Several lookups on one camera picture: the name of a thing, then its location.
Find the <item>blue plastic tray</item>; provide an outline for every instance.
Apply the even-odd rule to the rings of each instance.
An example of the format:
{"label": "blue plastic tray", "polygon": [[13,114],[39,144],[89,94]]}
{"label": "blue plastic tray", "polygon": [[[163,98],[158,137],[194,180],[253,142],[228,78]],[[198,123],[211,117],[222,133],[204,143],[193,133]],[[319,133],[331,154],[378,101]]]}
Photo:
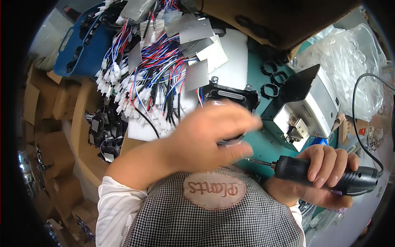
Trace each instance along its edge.
{"label": "blue plastic tray", "polygon": [[[115,32],[101,23],[96,29],[96,32],[94,33],[89,44],[85,45],[84,40],[87,38],[93,26],[99,20],[99,16],[96,17],[95,22],[90,27],[84,40],[81,40],[79,37],[79,28],[81,21],[84,20],[89,13],[99,11],[98,7],[102,5],[103,3],[100,3],[85,11],[75,22],[74,26],[68,30],[59,47],[59,55],[54,67],[55,74],[60,76],[94,76],[101,68],[103,57],[108,48],[111,46],[111,41]],[[77,59],[77,63],[73,70],[67,73],[66,66],[73,60],[75,50],[78,46],[82,46],[82,50]]]}

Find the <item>black ring bracket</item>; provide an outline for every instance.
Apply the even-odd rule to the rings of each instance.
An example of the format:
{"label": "black ring bracket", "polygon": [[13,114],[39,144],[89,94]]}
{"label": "black ring bracket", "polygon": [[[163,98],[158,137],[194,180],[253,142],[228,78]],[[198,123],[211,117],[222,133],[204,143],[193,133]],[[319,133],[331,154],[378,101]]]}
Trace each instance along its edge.
{"label": "black ring bracket", "polygon": [[[265,88],[266,87],[270,87],[270,88],[273,89],[273,91],[274,91],[273,95],[267,94],[265,92]],[[275,85],[275,84],[272,84],[272,83],[264,84],[261,87],[261,94],[262,94],[263,97],[267,98],[268,100],[271,99],[271,98],[277,97],[278,96],[278,86]]]}
{"label": "black ring bracket", "polygon": [[[266,66],[270,66],[272,68],[273,72],[267,71]],[[264,75],[271,76],[277,72],[277,65],[273,62],[264,62],[263,65],[261,66],[261,72]]]}
{"label": "black ring bracket", "polygon": [[[284,80],[278,81],[278,80],[276,79],[276,76],[283,77]],[[284,71],[275,72],[274,74],[272,74],[272,75],[270,76],[270,82],[276,84],[276,85],[279,86],[279,87],[281,87],[282,85],[284,85],[287,81],[288,81],[288,75],[287,75]]]}

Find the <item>checkered apron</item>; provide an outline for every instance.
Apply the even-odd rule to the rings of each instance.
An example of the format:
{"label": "checkered apron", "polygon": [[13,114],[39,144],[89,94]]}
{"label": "checkered apron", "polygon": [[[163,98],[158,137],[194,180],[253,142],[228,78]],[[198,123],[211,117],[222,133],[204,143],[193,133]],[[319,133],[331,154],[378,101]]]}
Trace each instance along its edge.
{"label": "checkered apron", "polygon": [[148,193],[123,246],[303,246],[290,208],[266,193],[256,177],[235,165],[214,172],[245,184],[241,201],[215,211],[199,207],[184,197],[191,173],[171,174]]}

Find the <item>white shirt sleeve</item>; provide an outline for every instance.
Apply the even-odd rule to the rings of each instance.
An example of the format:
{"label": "white shirt sleeve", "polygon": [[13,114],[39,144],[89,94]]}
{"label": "white shirt sleeve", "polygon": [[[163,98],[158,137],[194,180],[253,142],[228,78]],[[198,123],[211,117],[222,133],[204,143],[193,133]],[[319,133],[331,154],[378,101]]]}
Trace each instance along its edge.
{"label": "white shirt sleeve", "polygon": [[302,227],[302,213],[299,210],[299,204],[290,207],[292,216],[295,218],[297,225],[302,229],[303,247],[306,247],[306,236]]}
{"label": "white shirt sleeve", "polygon": [[[99,186],[99,217],[96,223],[96,246],[122,246],[137,212],[147,198],[147,192],[134,190],[115,181],[113,178],[103,177]],[[290,207],[296,223],[302,229],[302,214],[299,204]],[[303,246],[306,239],[303,233]]]}

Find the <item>white machine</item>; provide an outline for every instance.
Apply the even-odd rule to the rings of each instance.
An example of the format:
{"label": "white machine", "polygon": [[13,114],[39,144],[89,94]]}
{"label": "white machine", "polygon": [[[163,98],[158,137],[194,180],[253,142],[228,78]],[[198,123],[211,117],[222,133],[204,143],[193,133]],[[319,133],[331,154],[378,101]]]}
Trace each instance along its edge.
{"label": "white machine", "polygon": [[309,136],[329,137],[339,108],[337,93],[317,64],[290,76],[261,119],[283,146],[300,152]]}

